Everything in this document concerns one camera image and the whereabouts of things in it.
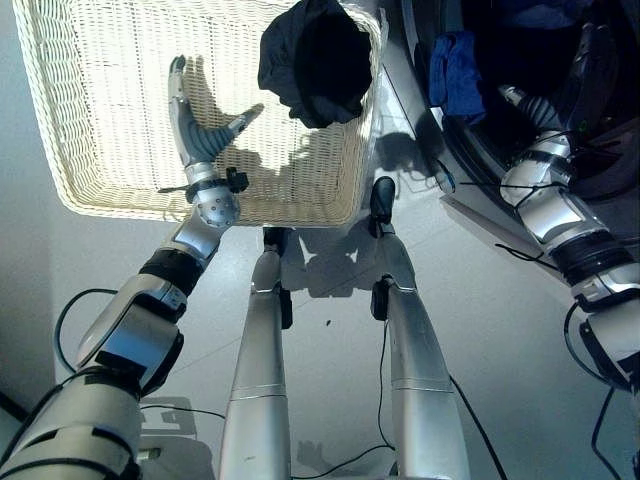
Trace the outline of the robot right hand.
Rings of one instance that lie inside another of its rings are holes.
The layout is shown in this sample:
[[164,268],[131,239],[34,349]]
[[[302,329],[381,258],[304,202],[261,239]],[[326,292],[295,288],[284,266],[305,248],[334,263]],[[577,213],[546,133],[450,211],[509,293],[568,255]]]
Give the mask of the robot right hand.
[[513,85],[500,85],[498,91],[539,133],[567,130],[566,121],[561,118],[560,107],[550,99],[527,94]]

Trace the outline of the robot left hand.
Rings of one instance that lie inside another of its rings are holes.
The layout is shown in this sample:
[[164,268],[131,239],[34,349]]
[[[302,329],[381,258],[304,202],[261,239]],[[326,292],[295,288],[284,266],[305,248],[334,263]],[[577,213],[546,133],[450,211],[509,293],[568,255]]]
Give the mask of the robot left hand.
[[169,67],[168,112],[175,144],[184,168],[197,163],[211,163],[223,152],[263,111],[256,104],[215,128],[198,123],[184,89],[186,58],[176,56]]

